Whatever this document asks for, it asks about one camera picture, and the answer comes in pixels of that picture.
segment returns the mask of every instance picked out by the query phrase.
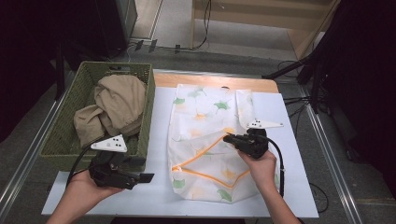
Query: beige cloth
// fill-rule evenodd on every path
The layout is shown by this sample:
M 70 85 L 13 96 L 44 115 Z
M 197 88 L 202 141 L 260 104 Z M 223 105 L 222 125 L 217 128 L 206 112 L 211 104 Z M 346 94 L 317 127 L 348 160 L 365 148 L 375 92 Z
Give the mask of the beige cloth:
M 106 111 L 111 122 L 111 128 L 105 125 L 109 133 L 132 135 L 138 132 L 132 131 L 141 124 L 138 118 L 145 107 L 146 86 L 137 77 L 104 77 L 95 88 L 94 98 L 96 104 Z M 107 118 L 100 116 L 101 121 Z
M 135 76 L 103 77 L 95 87 L 94 99 L 96 105 L 87 106 L 75 115 L 82 147 L 103 136 L 103 130 L 112 136 L 139 133 L 146 102 L 145 83 Z
M 102 112 L 103 109 L 97 105 L 89 105 L 76 112 L 74 124 L 82 147 L 105 135 L 105 127 L 98 117 Z

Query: green plastic basket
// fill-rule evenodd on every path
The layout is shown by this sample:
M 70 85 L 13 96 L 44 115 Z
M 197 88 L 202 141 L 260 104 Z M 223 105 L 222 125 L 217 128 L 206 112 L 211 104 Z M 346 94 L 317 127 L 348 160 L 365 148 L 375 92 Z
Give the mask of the green plastic basket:
M 110 75 L 131 75 L 147 84 L 146 103 L 143 111 L 143 122 L 138 136 L 125 139 L 127 155 L 147 157 L 149 146 L 149 128 L 154 103 L 155 82 L 150 64 L 139 63 L 97 63 L 84 62 L 65 94 L 58 113 L 49 127 L 40 148 L 40 157 L 50 161 L 60 171 L 70 171 L 82 148 L 74 126 L 75 112 L 87 105 L 95 104 L 93 90 L 102 77 Z M 77 170 L 88 168 L 96 150 L 89 150 Z M 144 171 L 143 166 L 125 166 L 126 171 Z

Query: hand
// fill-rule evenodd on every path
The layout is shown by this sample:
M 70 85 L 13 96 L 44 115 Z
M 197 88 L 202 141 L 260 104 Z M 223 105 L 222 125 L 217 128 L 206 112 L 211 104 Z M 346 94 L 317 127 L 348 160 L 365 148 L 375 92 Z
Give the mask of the hand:
M 103 199 L 121 192 L 122 189 L 97 187 L 89 171 L 73 176 L 61 201 L 48 220 L 50 223 L 72 223 L 84 216 Z
M 250 167 L 250 173 L 256 182 L 274 223 L 300 223 L 291 212 L 289 206 L 276 190 L 275 168 L 276 157 L 267 150 L 264 155 L 255 160 L 248 154 L 238 151 L 239 156 Z
M 239 156 L 250 168 L 251 176 L 257 186 L 275 188 L 275 168 L 276 157 L 272 152 L 267 150 L 257 160 L 251 158 L 248 154 L 238 150 Z

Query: black curtain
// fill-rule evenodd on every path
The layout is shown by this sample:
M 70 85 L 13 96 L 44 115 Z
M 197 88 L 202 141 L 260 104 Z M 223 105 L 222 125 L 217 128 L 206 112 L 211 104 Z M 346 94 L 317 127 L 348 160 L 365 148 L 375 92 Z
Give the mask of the black curtain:
M 396 197 L 396 1 L 342 1 L 333 20 L 335 32 L 317 57 L 323 87 L 356 132 L 347 143 Z

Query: floor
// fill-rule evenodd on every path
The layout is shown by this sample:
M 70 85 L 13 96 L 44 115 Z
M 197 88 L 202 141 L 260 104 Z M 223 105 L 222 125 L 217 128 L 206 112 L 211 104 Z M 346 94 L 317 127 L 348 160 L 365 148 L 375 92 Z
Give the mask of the floor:
M 150 39 L 157 39 L 157 46 L 173 48 L 175 45 L 182 47 L 191 43 L 191 1 L 164 0 L 158 22 L 154 26 L 152 37 L 143 36 L 150 44 Z M 205 30 L 202 21 L 196 22 L 194 32 L 194 45 L 204 39 Z M 175 54 L 168 49 L 155 49 L 149 53 L 148 47 L 134 51 L 130 48 L 119 57 L 111 59 L 114 62 L 152 63 L 157 69 L 175 69 L 186 71 L 218 72 L 240 74 L 246 77 L 260 77 L 271 74 L 287 63 L 295 61 L 291 43 L 286 30 L 272 27 L 258 27 L 226 22 L 211 21 L 206 42 L 195 52 L 180 52 Z M 302 87 L 295 81 L 296 71 L 277 78 L 276 83 L 284 98 L 301 96 Z M 0 143 L 2 157 L 0 168 L 0 187 L 9 187 L 7 183 L 18 170 L 23 156 L 35 139 L 35 134 L 53 105 L 53 94 L 56 87 L 46 92 L 34 108 L 25 116 L 12 135 Z M 288 105 L 289 113 L 299 109 L 302 105 Z M 299 116 L 290 119 L 293 127 L 308 180 L 319 186 L 312 187 L 313 194 L 317 197 L 318 210 L 326 208 L 328 198 L 329 207 L 319 214 L 319 218 L 305 219 L 306 223 L 395 223 L 396 202 L 392 198 L 381 174 L 367 163 L 355 163 L 347 158 L 345 145 L 337 132 L 332 118 L 326 113 L 319 113 L 318 117 L 323 125 L 332 153 L 336 158 L 347 188 L 351 191 L 361 220 L 350 221 L 345 207 L 340 199 L 339 190 L 334 184 L 334 177 L 326 162 L 324 151 L 318 140 L 317 132 L 313 128 L 309 107 Z M 41 209 L 45 203 L 50 185 L 56 176 L 54 170 L 42 158 L 35 158 L 35 163 L 26 177 L 25 184 L 19 189 L 19 194 L 14 204 L 7 211 L 5 219 L 0 218 L 0 223 L 43 223 L 47 219 L 42 217 Z M 112 217 L 84 217 L 79 223 L 110 223 Z M 268 218 L 249 218 L 248 224 L 271 223 Z

